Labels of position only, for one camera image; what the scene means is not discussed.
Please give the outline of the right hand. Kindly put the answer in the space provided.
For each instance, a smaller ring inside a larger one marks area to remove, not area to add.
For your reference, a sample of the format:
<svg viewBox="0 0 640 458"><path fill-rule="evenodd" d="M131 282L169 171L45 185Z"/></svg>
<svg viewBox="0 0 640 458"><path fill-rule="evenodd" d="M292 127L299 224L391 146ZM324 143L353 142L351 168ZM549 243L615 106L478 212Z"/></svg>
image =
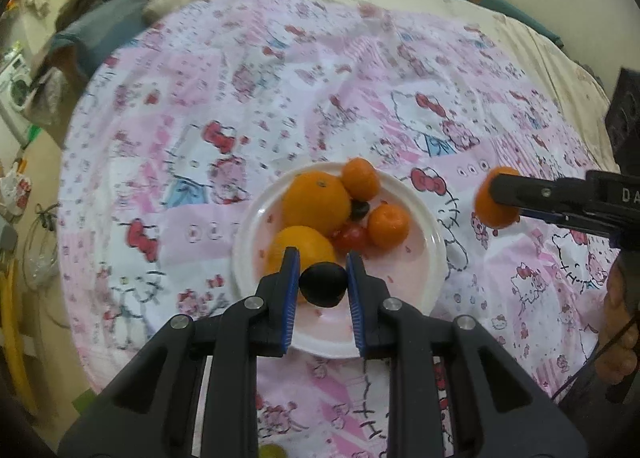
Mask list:
<svg viewBox="0 0 640 458"><path fill-rule="evenodd" d="M625 282L618 261L615 261L608 275L606 296L603 303L603 324L599 332L599 346L605 346L628 322L631 314L626 310L624 301ZM616 343L596 360L596 371L606 384L620 383L636 369L638 360L634 346L639 333L631 326Z"/></svg>

